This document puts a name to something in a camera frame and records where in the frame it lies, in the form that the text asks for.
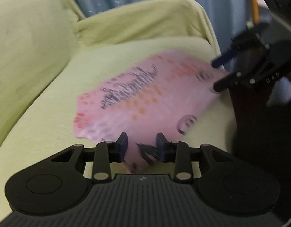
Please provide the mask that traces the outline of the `pink patterned shorts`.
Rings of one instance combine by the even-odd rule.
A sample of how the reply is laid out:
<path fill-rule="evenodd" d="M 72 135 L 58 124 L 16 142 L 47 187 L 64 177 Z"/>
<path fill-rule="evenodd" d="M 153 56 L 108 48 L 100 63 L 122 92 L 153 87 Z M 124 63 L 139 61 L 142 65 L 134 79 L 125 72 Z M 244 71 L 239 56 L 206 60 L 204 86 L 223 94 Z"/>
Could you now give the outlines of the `pink patterned shorts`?
<path fill-rule="evenodd" d="M 128 136 L 123 163 L 138 173 L 158 159 L 156 135 L 180 140 L 218 98 L 226 71 L 179 50 L 153 54 L 77 97 L 73 134 L 97 144 Z"/>

